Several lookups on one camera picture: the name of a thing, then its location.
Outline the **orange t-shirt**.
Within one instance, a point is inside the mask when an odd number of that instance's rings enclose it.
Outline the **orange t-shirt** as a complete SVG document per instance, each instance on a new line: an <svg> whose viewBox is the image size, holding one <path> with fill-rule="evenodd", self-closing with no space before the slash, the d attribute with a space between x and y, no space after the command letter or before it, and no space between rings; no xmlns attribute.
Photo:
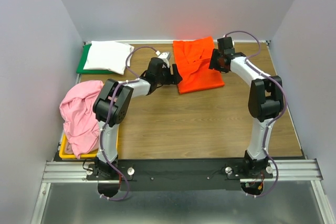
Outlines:
<svg viewBox="0 0 336 224"><path fill-rule="evenodd" d="M214 48L212 37L193 41L173 41L174 60L182 77L182 81L177 85L180 94L225 85L220 72L209 68Z"/></svg>

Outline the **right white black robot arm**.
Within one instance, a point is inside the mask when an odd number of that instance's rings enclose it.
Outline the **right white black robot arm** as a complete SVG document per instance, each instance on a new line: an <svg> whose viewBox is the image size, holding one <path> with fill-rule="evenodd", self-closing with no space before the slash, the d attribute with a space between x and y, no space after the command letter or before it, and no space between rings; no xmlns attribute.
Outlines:
<svg viewBox="0 0 336 224"><path fill-rule="evenodd" d="M255 177L268 166L268 145L273 125L285 109L282 79L264 73L241 52L236 52L231 37L217 40L209 68L219 72L233 72L250 87L248 111L253 129L250 144L245 151L239 170L249 178Z"/></svg>

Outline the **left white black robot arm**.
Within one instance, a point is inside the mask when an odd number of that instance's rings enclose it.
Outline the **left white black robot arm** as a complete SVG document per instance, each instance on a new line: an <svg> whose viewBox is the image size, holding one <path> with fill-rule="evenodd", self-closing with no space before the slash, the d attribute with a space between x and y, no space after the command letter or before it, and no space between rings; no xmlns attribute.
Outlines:
<svg viewBox="0 0 336 224"><path fill-rule="evenodd" d="M92 110L98 121L99 150L95 158L98 173L104 179L112 179L117 167L117 140L119 125L124 120L133 98L152 94L165 85L177 85L183 80L177 64L169 65L166 59L151 58L148 68L133 80L108 79Z"/></svg>

